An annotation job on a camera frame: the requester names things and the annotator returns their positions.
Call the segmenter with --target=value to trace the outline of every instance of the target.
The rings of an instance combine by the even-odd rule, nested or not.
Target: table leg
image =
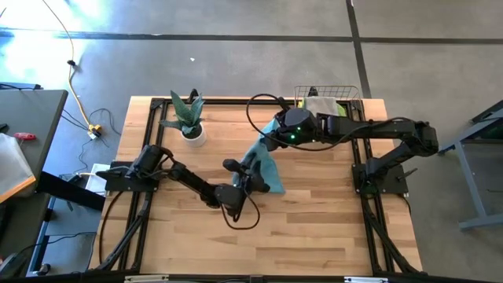
[[[503,214],[499,215],[488,215],[483,217],[478,217],[476,219],[470,219],[468,221],[460,222],[459,228],[464,231],[471,228],[491,226],[495,224],[503,224]]]
[[[473,204],[477,210],[477,214],[479,217],[483,217],[486,215],[486,209],[484,208],[484,204],[479,195],[479,188],[477,187],[475,178],[473,177],[475,173],[473,173],[472,169],[470,169],[470,164],[464,154],[463,145],[460,142],[456,143],[456,150],[457,157],[459,158],[459,162],[461,164],[461,169],[463,170],[464,178],[466,179],[468,188],[470,189],[470,194],[472,195]]]
[[[44,171],[40,174],[37,192],[48,193],[62,200],[71,201],[98,211],[101,211],[105,204],[105,197],[87,189],[82,189]]]

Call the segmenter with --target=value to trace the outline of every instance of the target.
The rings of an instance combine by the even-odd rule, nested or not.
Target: green plant leaf
[[[199,95],[197,96],[197,98],[196,98],[196,99],[194,99],[194,101],[192,101],[192,105],[190,105],[190,111],[194,111],[194,107],[195,107],[194,105],[197,105],[197,104],[198,104],[198,103],[200,103],[200,101],[202,101],[202,100],[203,100],[203,95],[202,95],[202,94],[199,94]]]
[[[192,124],[194,121],[193,114],[190,112],[183,100],[173,90],[171,91],[171,100],[178,119]]]
[[[192,125],[192,121],[187,121],[184,117],[181,117],[179,114],[175,114],[178,121],[182,122],[184,125]]]
[[[194,120],[199,119],[201,112],[203,111],[204,100],[194,101],[190,107],[190,112],[193,114]]]
[[[172,127],[177,130],[182,130],[182,123],[180,121],[167,121],[162,120],[159,122],[163,127]]]
[[[182,132],[183,134],[190,134],[191,131],[194,130],[195,127],[187,127],[186,125],[182,126]]]

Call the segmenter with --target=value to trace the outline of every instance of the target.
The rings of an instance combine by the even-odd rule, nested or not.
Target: white paper
[[[91,173],[95,174],[99,171],[107,171],[110,169],[109,164],[93,164],[93,168],[91,169]],[[89,176],[89,180],[87,180],[86,189],[93,193],[97,193],[99,195],[105,195],[105,186],[107,185],[107,181],[101,177],[91,175]]]

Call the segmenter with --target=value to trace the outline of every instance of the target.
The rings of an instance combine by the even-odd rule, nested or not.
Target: yellow cable
[[[61,24],[61,27],[63,27],[64,29],[64,32],[66,32],[66,35],[68,36],[68,39],[70,39],[70,44],[72,44],[72,61],[74,61],[74,57],[75,57],[75,49],[74,49],[74,46],[73,46],[73,40],[72,40],[72,37],[70,36],[70,34],[68,33],[68,30],[66,29],[66,27],[64,26],[63,22],[60,20],[60,18],[56,15],[56,13],[50,8],[49,4],[47,4],[46,0],[42,0],[42,2],[44,2],[44,4],[46,4],[47,8],[49,8],[50,12],[56,17],[57,21],[60,22]],[[72,92],[73,94],[73,97],[75,99],[75,101],[77,101],[77,105],[79,106],[79,110],[80,110],[80,113],[82,114],[82,117],[84,118],[84,120],[86,121],[86,124],[87,126],[89,127],[89,130],[91,130],[94,126],[89,122],[89,120],[87,119],[87,116],[86,116],[86,113],[84,112],[84,107],[82,107],[82,104],[80,103],[80,100],[79,98],[77,97],[77,94],[75,94],[75,90],[73,89],[73,86],[72,86],[72,69],[73,67],[70,65],[70,69],[68,70],[68,85],[70,86],[70,91]]]

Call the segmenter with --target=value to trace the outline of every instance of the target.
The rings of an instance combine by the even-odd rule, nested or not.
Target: succulent plant
[[[171,91],[171,101],[174,112],[178,120],[162,120],[160,124],[164,127],[171,127],[180,130],[186,138],[197,138],[203,130],[201,123],[201,112],[203,111],[203,96],[200,94],[190,105],[185,105],[183,100],[174,91]]]

